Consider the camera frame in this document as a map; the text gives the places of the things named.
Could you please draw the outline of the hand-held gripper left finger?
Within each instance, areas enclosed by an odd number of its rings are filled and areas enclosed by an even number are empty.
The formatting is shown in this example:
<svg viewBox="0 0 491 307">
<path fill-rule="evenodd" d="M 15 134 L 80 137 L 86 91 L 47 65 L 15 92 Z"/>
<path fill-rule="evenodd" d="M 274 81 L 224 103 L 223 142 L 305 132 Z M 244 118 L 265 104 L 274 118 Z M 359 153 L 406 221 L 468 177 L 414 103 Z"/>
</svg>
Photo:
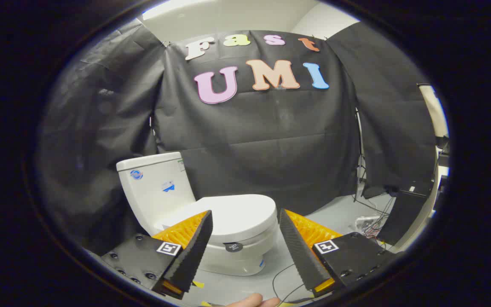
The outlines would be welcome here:
<svg viewBox="0 0 491 307">
<path fill-rule="evenodd" d="M 101 259 L 124 277 L 175 299 L 189 292 L 213 231 L 212 211 L 202 211 L 154 236 L 133 235 Z"/>
</svg>

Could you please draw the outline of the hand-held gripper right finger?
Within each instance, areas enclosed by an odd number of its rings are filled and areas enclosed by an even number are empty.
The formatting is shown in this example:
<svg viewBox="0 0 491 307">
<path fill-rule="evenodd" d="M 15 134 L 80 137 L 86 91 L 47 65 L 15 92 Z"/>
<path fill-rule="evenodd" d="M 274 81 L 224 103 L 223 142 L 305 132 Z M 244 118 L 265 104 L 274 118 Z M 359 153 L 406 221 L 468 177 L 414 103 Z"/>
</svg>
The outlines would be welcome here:
<svg viewBox="0 0 491 307">
<path fill-rule="evenodd" d="M 372 239 L 347 235 L 281 209 L 279 229 L 306 290 L 314 297 L 341 291 L 376 278 L 397 254 Z"/>
</svg>

